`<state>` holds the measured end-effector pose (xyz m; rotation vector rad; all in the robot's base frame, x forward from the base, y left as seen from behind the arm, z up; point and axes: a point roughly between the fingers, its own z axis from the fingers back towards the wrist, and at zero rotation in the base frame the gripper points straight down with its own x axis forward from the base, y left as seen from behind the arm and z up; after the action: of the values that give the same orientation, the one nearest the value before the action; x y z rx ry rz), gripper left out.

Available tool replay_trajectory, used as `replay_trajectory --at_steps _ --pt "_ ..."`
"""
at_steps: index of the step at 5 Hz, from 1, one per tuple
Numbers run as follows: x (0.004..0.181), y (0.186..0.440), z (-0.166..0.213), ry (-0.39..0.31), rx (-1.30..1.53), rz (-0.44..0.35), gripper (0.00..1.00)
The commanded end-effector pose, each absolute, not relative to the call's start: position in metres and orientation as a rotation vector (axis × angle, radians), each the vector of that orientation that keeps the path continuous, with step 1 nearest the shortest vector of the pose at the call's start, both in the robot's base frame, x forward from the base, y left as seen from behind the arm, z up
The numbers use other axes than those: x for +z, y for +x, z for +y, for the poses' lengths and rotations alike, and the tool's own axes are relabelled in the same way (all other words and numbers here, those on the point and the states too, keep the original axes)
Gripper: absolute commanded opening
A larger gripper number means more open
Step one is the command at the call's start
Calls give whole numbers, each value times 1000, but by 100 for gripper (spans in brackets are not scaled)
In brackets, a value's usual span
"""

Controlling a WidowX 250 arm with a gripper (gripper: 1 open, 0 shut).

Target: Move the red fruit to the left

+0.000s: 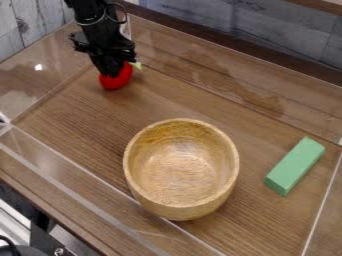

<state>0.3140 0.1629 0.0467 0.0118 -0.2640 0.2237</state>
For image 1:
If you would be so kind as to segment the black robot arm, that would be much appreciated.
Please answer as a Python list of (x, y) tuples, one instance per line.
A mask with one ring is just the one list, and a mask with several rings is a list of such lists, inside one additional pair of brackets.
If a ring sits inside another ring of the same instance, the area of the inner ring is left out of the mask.
[(136, 62), (133, 41), (122, 35), (120, 27), (128, 22), (117, 17), (116, 8), (126, 12), (125, 7), (108, 0), (64, 0), (73, 9), (74, 22), (80, 31), (69, 34), (76, 51), (85, 53), (104, 76), (112, 78), (128, 62)]

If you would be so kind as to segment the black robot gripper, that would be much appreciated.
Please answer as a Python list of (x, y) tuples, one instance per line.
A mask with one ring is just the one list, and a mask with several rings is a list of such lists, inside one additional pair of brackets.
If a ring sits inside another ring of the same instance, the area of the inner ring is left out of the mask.
[(88, 54), (102, 75), (128, 77), (131, 65), (136, 62), (133, 41), (121, 33), (122, 22), (104, 21), (93, 24), (77, 22), (80, 30), (69, 34), (76, 51)]

